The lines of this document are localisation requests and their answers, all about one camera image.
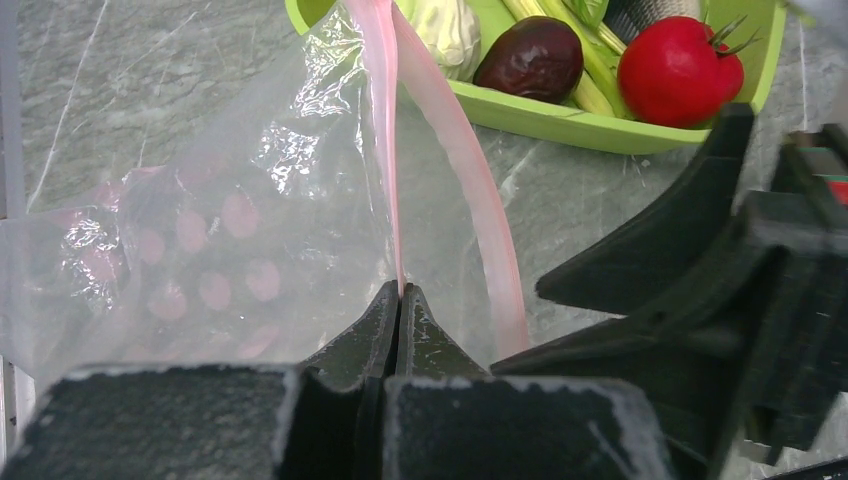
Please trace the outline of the red toy tomato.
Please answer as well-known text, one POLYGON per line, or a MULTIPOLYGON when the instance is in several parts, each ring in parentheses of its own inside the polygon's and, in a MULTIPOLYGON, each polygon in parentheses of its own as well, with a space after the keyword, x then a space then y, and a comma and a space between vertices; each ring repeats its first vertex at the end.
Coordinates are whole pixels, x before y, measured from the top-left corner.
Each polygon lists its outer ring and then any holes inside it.
POLYGON ((688 16, 661 19, 626 48, 617 68, 620 94, 642 122, 692 128, 717 115, 741 91, 745 70, 738 54, 760 38, 725 43, 746 20, 715 31, 688 16))

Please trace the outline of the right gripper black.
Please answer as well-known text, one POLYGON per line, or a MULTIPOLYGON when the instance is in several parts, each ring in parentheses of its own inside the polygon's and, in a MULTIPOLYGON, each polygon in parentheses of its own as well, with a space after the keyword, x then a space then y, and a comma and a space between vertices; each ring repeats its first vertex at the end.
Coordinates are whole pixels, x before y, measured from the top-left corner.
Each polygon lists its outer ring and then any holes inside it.
POLYGON ((770 465, 810 448, 847 388, 846 131, 788 135, 769 187, 736 201, 754 122, 723 106, 665 192, 536 282, 607 320, 492 366, 637 386, 682 479, 719 477, 738 433, 770 465))

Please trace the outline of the grey toy fish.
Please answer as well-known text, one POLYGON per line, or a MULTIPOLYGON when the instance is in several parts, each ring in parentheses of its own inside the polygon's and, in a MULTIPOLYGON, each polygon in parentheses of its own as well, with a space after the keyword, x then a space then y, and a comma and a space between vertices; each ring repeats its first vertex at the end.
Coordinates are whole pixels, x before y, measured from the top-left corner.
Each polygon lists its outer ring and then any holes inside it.
POLYGON ((604 24, 625 44, 664 18, 687 16, 703 20, 699 0, 610 0, 604 24))

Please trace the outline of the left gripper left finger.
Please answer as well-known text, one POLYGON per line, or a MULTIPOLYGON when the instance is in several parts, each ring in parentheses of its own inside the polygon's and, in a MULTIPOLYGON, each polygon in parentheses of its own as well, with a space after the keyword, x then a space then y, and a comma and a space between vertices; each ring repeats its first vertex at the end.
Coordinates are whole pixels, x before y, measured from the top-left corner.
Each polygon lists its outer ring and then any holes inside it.
POLYGON ((393 374, 400 306, 398 283, 383 284, 365 312, 301 366, 335 391, 358 390, 369 378, 393 374))

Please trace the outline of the clear zip top bag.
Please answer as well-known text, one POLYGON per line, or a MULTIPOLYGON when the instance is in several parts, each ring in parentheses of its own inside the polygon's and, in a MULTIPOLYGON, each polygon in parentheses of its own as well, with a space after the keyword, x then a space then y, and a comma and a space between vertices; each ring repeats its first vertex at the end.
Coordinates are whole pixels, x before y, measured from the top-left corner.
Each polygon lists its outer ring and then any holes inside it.
POLYGON ((341 1, 178 158, 2 222, 1 352, 46 384, 97 362, 294 362, 405 282, 473 359, 528 347, 457 98, 396 6, 341 1))

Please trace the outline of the green toy cabbage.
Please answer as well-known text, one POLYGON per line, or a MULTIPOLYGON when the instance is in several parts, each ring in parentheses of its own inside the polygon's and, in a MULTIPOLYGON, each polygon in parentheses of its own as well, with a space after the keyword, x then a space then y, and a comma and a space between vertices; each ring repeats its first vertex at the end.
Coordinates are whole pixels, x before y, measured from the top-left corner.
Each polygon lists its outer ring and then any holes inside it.
POLYGON ((482 54, 479 17, 464 0, 400 0, 412 25, 444 76, 470 82, 482 54))

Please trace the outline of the green toy celery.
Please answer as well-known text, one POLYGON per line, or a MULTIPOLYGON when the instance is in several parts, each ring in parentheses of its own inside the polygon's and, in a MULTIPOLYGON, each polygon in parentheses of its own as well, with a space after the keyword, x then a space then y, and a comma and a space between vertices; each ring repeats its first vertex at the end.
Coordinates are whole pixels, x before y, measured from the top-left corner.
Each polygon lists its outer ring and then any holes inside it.
POLYGON ((616 73, 625 45, 603 23, 607 1, 505 0, 515 20, 545 16, 564 22, 577 35, 584 58, 582 77, 572 94, 580 109, 604 116, 631 116, 620 94, 616 73))

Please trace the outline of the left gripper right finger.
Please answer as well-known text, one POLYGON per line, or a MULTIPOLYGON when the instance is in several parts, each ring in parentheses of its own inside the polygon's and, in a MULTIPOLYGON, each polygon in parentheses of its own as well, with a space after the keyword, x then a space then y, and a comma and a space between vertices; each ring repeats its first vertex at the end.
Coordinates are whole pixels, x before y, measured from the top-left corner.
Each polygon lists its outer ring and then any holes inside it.
POLYGON ((488 376, 436 322, 423 290, 416 285, 406 285, 397 331, 398 375, 434 379, 488 376))

